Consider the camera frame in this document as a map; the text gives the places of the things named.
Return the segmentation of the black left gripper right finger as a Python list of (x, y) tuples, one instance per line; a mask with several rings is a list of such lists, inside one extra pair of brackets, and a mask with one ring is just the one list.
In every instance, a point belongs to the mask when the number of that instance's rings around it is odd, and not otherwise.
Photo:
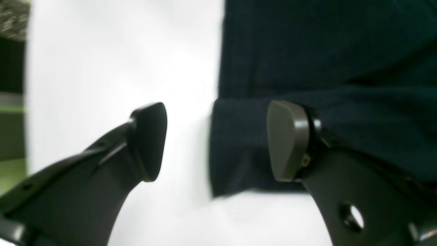
[(347, 146), (307, 108), (273, 100), (267, 137), (274, 178), (314, 199), (334, 246), (435, 246), (436, 192)]

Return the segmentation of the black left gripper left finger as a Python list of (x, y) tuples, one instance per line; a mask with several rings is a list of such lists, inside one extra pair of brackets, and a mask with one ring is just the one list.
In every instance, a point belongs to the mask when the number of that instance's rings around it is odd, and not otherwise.
[(127, 196), (160, 172), (161, 102), (132, 112), (83, 152), (31, 175), (1, 197), (1, 241), (13, 246), (106, 246)]

